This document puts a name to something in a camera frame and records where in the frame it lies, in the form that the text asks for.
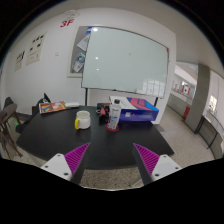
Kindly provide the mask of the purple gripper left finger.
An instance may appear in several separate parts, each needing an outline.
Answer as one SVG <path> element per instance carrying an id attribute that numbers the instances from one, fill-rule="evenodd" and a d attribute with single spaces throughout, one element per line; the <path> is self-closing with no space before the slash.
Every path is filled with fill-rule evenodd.
<path id="1" fill-rule="evenodd" d="M 88 160 L 90 144 L 81 145 L 66 154 L 57 153 L 41 168 L 79 185 Z"/>

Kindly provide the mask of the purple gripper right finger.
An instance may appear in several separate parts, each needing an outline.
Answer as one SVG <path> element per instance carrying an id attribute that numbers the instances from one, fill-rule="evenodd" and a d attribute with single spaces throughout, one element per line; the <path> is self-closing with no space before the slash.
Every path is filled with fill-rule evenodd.
<path id="1" fill-rule="evenodd" d="M 168 155 L 158 155 L 139 144 L 133 144 L 132 153 L 144 185 L 181 170 L 181 167 Z"/>

